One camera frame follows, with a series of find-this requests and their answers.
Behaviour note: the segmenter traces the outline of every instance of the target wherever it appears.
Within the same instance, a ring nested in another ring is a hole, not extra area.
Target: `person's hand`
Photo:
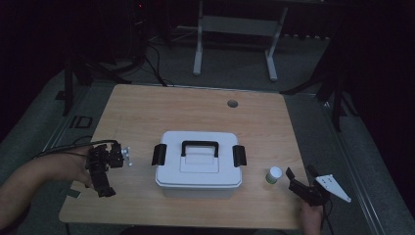
[[[79,147],[39,159],[44,158],[46,165],[50,167],[49,180],[75,180],[92,188],[91,176],[85,168],[88,151],[91,148],[91,146]]]
[[[304,235],[320,234],[321,221],[323,219],[323,206],[311,207],[301,200],[300,220]]]

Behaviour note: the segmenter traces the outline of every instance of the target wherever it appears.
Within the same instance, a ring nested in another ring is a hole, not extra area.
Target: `white desk leg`
[[[280,21],[278,22],[277,27],[275,28],[275,33],[272,38],[272,45],[268,50],[265,51],[265,60],[268,66],[269,79],[271,81],[276,81],[278,79],[277,71],[275,70],[274,59],[272,58],[272,56],[274,55],[274,51],[275,51],[275,47],[277,46],[278,38],[280,38],[281,29],[283,28],[284,19],[287,16],[287,12],[288,12],[288,8],[284,8],[281,13]]]
[[[198,45],[196,47],[195,55],[195,64],[193,64],[193,75],[200,75],[202,69],[202,55],[203,55],[203,45],[202,45],[202,20],[204,17],[203,14],[203,1],[199,1],[199,19],[198,19]]]

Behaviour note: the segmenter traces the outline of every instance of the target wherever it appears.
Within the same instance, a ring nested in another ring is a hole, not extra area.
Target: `white metal stand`
[[[200,75],[202,69],[203,44],[202,34],[204,31],[215,31],[225,33],[239,33],[248,35],[270,36],[272,44],[265,51],[266,64],[268,66],[269,78],[272,81],[277,80],[274,59],[272,58],[278,38],[280,37],[284,19],[287,16],[288,8],[283,8],[279,21],[265,21],[239,18],[226,18],[218,16],[204,16],[203,0],[199,1],[199,19],[198,19],[198,45],[196,48],[195,64],[193,66],[193,75]]]

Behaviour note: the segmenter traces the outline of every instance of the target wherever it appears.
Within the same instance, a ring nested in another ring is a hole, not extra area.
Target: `box lid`
[[[245,164],[244,147],[226,132],[168,131],[153,157],[157,183],[174,188],[238,187]]]

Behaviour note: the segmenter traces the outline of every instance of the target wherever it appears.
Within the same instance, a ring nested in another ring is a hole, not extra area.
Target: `gray carpet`
[[[278,92],[309,79],[327,41],[283,38],[274,56],[279,80],[268,79],[263,52],[243,47],[205,47],[202,74],[193,76],[195,47],[189,38],[178,40],[169,49],[154,39],[160,59],[160,75],[177,86],[197,86]],[[149,60],[157,64],[157,52],[148,49]],[[137,84],[157,84],[148,64],[125,79]],[[76,138],[92,135],[114,84],[96,77],[91,87],[75,86],[76,105],[68,117],[62,117],[62,101],[56,93],[63,89],[63,74],[45,87],[20,123],[0,146],[0,178],[46,147],[65,145]],[[312,96],[318,85],[294,96],[286,96],[287,106],[304,164],[313,164],[320,173],[332,173],[351,196],[348,204],[333,197],[330,215],[335,234],[411,234],[415,223],[402,202],[370,135],[359,117],[342,117],[342,132],[329,121],[331,108]],[[69,128],[73,117],[92,117],[88,129]],[[31,212],[19,234],[65,234],[58,219],[69,182],[51,182],[42,187],[32,203]],[[71,234],[118,234],[127,226],[70,224]],[[300,231],[260,229],[256,235],[301,234]],[[322,234],[330,234],[327,223]]]

